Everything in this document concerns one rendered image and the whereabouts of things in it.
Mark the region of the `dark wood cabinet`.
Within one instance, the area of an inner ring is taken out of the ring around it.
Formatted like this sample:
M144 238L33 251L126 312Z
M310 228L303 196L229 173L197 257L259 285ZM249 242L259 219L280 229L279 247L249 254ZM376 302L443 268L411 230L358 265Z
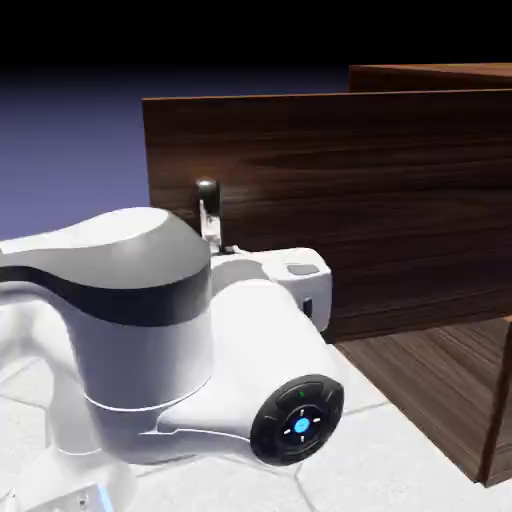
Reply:
M349 160L329 238L335 340L471 480L512 481L512 63L354 65L449 127Z

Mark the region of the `dark wood cabinet door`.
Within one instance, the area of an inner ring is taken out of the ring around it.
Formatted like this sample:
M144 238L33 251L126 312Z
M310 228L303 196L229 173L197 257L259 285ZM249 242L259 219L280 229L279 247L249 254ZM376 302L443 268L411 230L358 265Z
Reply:
M512 89L149 98L150 201L222 242L310 247L340 339L512 313Z

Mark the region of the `curved silver metal handle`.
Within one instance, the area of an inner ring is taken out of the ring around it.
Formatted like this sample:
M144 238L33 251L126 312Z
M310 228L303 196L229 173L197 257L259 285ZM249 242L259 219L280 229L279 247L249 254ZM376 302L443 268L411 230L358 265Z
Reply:
M213 179L199 179L198 189L199 215L202 223L206 224L220 218L221 194L220 184Z

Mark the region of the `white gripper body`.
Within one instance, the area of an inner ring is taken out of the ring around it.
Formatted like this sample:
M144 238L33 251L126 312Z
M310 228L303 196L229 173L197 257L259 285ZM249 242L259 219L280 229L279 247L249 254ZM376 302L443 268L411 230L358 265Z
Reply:
M238 246L228 247L227 251L211 257L211 274L214 280L272 280L265 264L276 256L270 251L249 251Z

